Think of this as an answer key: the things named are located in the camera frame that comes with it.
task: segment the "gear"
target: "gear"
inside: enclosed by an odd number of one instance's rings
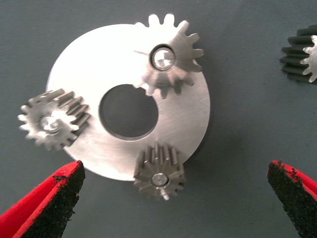
[[[138,158],[134,184],[139,191],[148,197],[160,200],[169,199],[169,195],[177,195],[183,189],[185,174],[183,164],[179,161],[174,147],[167,145],[149,147]]]
[[[135,52],[145,68],[141,82],[135,87],[143,87],[148,96],[158,88],[162,98],[166,98],[170,87],[180,94],[183,82],[192,86],[194,82],[189,72],[202,71],[194,59],[203,56],[204,51],[192,48],[199,35],[186,35],[189,23],[182,21],[175,27],[174,15],[167,14],[164,23],[160,24],[158,16],[153,14],[149,16],[149,27],[140,22],[136,25],[141,30],[142,40]]]
[[[297,36],[288,38],[291,47],[282,50],[287,56],[283,71],[288,77],[306,83],[317,84],[317,25],[297,31]]]
[[[28,131],[27,139],[35,139],[36,145],[44,144],[48,150],[71,146],[90,116],[85,113],[88,105],[81,101],[63,89],[45,92],[21,107],[24,114],[18,119],[25,124],[20,129]]]

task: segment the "center hole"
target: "center hole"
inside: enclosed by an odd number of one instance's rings
[[[168,46],[157,46],[152,50],[151,63],[158,70],[169,70],[175,63],[175,54]]]
[[[155,127],[159,112],[153,97],[142,88],[123,84],[110,89],[99,108],[101,121],[108,132],[124,140],[137,140]]]

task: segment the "metal gear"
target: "metal gear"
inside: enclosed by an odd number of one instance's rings
[[[139,191],[156,200],[161,197],[168,200],[170,194],[176,196],[185,182],[183,164],[179,161],[175,148],[167,145],[160,147],[159,144],[140,154],[134,178],[134,185]]]
[[[186,35],[189,23],[182,21],[175,27],[174,15],[167,14],[160,24],[158,16],[153,14],[149,16],[149,27],[140,22],[136,26],[141,30],[141,41],[135,53],[143,58],[145,67],[141,82],[134,86],[143,87],[148,96],[158,88],[162,98],[167,97],[169,88],[181,94],[183,82],[192,86],[194,82],[188,73],[202,71],[194,59],[203,56],[204,51],[192,48],[199,35]]]
[[[282,70],[291,79],[317,84],[317,25],[298,30],[288,41],[291,47],[282,49],[287,54],[280,60],[286,63]]]
[[[60,150],[71,146],[85,128],[89,114],[88,105],[81,105],[82,97],[74,98],[74,92],[63,89],[45,92],[21,107],[24,114],[18,119],[25,124],[27,139],[35,139],[36,145],[44,144],[48,150]]]

